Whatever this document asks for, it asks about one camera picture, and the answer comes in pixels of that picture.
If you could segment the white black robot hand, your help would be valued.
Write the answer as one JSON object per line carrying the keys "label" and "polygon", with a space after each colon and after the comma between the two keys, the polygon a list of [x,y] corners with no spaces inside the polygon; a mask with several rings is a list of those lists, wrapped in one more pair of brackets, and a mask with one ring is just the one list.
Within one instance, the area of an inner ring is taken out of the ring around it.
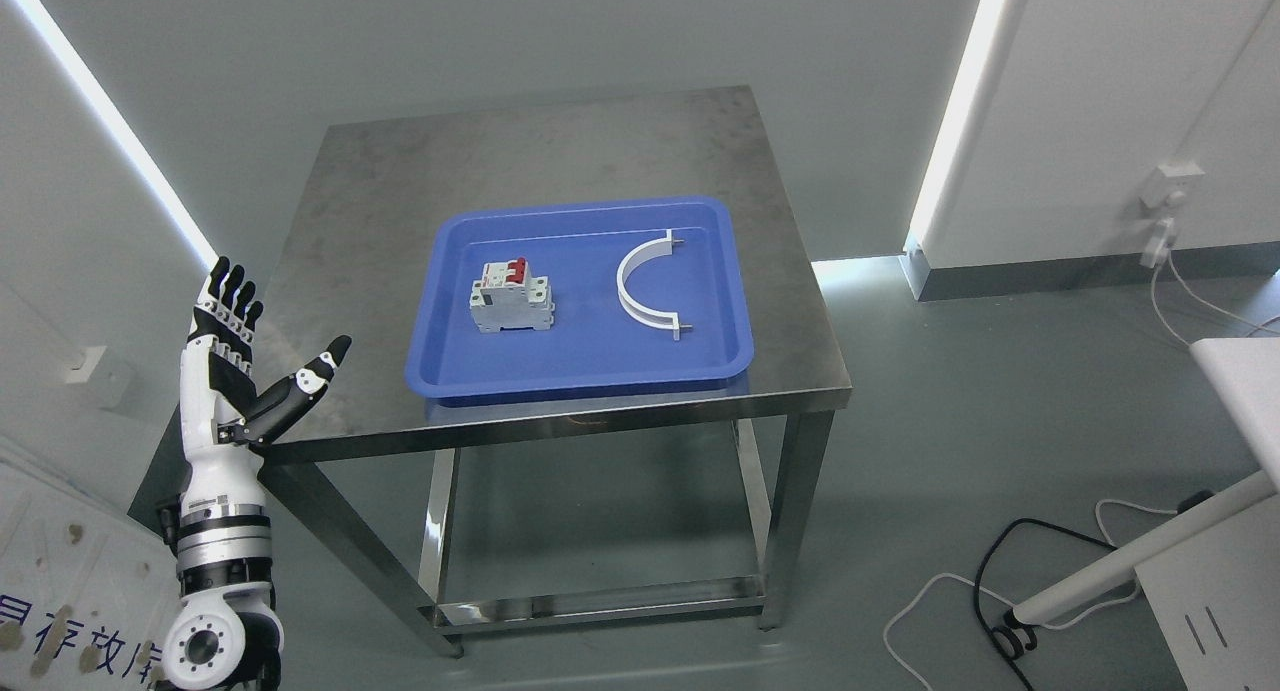
{"label": "white black robot hand", "polygon": [[189,481],[182,517],[210,507],[264,505],[260,450],[319,404],[346,358],[351,337],[259,392],[253,337],[264,305],[244,267],[221,257],[196,296],[180,353],[180,438]]}

